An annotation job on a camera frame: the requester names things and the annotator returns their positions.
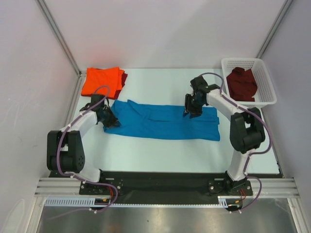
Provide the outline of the crumpled dark red t shirt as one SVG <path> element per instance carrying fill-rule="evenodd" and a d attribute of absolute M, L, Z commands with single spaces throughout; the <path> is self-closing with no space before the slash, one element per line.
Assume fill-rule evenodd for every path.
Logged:
<path fill-rule="evenodd" d="M 234 68 L 227 76 L 230 97 L 235 101 L 254 102 L 258 86 L 251 69 Z"/>

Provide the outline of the left aluminium frame post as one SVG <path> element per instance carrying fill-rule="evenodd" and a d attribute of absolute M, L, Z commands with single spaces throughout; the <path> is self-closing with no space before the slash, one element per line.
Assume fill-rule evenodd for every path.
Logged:
<path fill-rule="evenodd" d="M 70 48 L 62 34 L 62 32 L 60 31 L 56 20 L 54 19 L 52 12 L 50 11 L 47 3 L 45 0 L 35 0 L 36 4 L 38 5 L 43 17 L 45 18 L 48 26 L 50 27 L 50 30 L 52 31 L 53 35 L 55 36 L 57 42 L 59 43 L 62 51 L 64 52 L 66 58 L 68 59 L 71 67 L 73 68 L 75 74 L 80 77 L 81 75 L 81 70 L 79 69 L 77 62 L 75 61 Z"/>

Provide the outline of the aluminium frame post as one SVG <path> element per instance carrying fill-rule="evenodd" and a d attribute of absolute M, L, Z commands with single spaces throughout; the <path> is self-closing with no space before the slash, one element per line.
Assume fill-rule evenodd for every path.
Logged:
<path fill-rule="evenodd" d="M 70 48 L 62 34 L 62 32 L 60 31 L 56 20 L 54 19 L 52 12 L 50 11 L 47 3 L 45 0 L 35 0 L 36 4 L 38 5 L 43 17 L 45 18 L 48 26 L 50 27 L 50 30 L 52 31 L 53 35 L 55 36 L 57 42 L 59 43 L 62 51 L 64 52 L 66 58 L 68 59 L 71 67 L 73 68 L 75 74 L 80 77 L 81 75 L 81 70 L 79 69 L 77 62 L 75 61 Z"/>
<path fill-rule="evenodd" d="M 285 20 L 287 14 L 290 12 L 290 9 L 294 5 L 295 0 L 285 0 L 277 17 L 275 18 L 267 36 L 265 37 L 257 55 L 256 58 L 261 59 L 266 51 L 268 50 L 270 44 L 272 43 L 274 37 L 276 36 L 279 28 L 281 27 L 283 21 Z"/>

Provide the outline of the right aluminium frame post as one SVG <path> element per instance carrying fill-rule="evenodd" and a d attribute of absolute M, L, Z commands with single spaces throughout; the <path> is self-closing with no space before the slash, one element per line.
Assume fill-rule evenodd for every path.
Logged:
<path fill-rule="evenodd" d="M 285 20 L 287 14 L 290 12 L 290 9 L 294 5 L 295 0 L 285 0 L 277 17 L 275 18 L 267 36 L 265 37 L 257 55 L 256 58 L 261 59 L 266 51 L 268 50 L 270 44 L 272 43 L 274 37 L 276 36 L 279 28 L 281 27 L 283 21 Z"/>

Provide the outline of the blue t shirt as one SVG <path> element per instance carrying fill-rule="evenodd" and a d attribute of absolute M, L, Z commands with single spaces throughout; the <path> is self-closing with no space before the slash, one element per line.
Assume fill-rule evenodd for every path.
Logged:
<path fill-rule="evenodd" d="M 111 110 L 121 125 L 103 127 L 105 133 L 163 140 L 221 139 L 220 120 L 213 107 L 204 107 L 203 114 L 194 118 L 183 116 L 183 106 L 140 104 L 132 100 L 116 100 Z"/>

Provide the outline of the folded dark red t shirt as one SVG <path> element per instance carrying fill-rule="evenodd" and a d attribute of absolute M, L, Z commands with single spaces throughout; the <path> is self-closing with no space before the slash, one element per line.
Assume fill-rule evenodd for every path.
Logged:
<path fill-rule="evenodd" d="M 125 86 L 125 82 L 126 82 L 127 77 L 128 77 L 128 74 L 124 72 L 121 76 L 121 89 L 116 90 L 114 97 L 108 97 L 108 99 L 110 99 L 110 100 L 117 100 L 118 99 L 123 87 Z"/>

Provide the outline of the aluminium front rail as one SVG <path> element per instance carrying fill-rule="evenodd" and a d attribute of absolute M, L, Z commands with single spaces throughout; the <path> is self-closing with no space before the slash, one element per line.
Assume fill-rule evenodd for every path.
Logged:
<path fill-rule="evenodd" d="M 261 178 L 260 198 L 298 198 L 300 197 L 293 178 Z M 81 197 L 81 182 L 72 178 L 41 178 L 35 190 L 35 197 Z"/>

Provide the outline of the white plastic basket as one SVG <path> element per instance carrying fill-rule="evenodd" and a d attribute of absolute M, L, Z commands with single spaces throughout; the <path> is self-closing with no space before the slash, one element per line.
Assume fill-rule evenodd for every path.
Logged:
<path fill-rule="evenodd" d="M 248 108 L 263 108 L 264 106 L 276 103 L 276 93 L 263 60 L 259 58 L 231 57 L 223 58 L 221 60 L 221 65 L 225 82 L 225 90 L 227 94 L 229 94 L 227 77 L 234 68 L 240 67 L 244 70 L 250 69 L 253 73 L 258 87 L 256 93 L 253 96 L 254 101 L 239 101 L 240 105 L 244 105 Z"/>

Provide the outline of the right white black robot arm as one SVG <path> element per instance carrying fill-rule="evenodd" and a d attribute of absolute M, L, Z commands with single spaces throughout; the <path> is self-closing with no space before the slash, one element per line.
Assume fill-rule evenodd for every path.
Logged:
<path fill-rule="evenodd" d="M 230 121 L 229 139 L 234 150 L 230 166 L 225 172 L 223 191 L 235 195 L 246 184 L 251 155 L 265 141 L 260 111 L 257 108 L 246 109 L 215 89 L 206 93 L 197 91 L 186 94 L 183 116 L 201 116 L 204 105 L 216 108 Z"/>

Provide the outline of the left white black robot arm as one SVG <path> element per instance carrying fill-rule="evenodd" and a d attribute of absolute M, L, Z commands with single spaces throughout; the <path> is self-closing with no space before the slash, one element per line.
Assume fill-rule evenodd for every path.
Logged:
<path fill-rule="evenodd" d="M 100 178 L 101 170 L 86 162 L 83 137 L 95 125 L 101 123 L 105 129 L 121 126 L 118 118 L 108 106 L 88 111 L 83 107 L 78 117 L 69 125 L 47 135 L 47 168 L 62 176 L 90 181 L 90 189 L 102 194 L 107 182 Z"/>

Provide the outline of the folded orange t shirt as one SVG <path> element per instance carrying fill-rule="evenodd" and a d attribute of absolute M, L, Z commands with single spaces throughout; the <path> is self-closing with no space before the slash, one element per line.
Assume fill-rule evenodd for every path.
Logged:
<path fill-rule="evenodd" d="M 86 70 L 86 80 L 83 85 L 81 95 L 90 97 L 92 94 L 106 95 L 109 87 L 109 94 L 107 97 L 114 97 L 116 90 L 121 89 L 121 76 L 125 71 L 119 67 L 112 67 L 107 69 L 99 69 L 89 67 Z"/>

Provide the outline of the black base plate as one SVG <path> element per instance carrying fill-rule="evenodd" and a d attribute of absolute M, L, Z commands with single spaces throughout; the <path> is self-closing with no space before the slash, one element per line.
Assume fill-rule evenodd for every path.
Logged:
<path fill-rule="evenodd" d="M 280 175 L 263 175 L 259 178 L 280 178 Z M 52 172 L 50 178 L 62 178 Z M 112 195 L 121 203 L 165 202 L 168 204 L 208 204 L 223 196 L 230 199 L 250 198 L 256 194 L 261 180 L 254 174 L 246 184 L 233 193 L 223 191 L 223 173 L 168 173 L 103 171 L 99 184 L 80 184 L 79 194 L 85 197 Z"/>

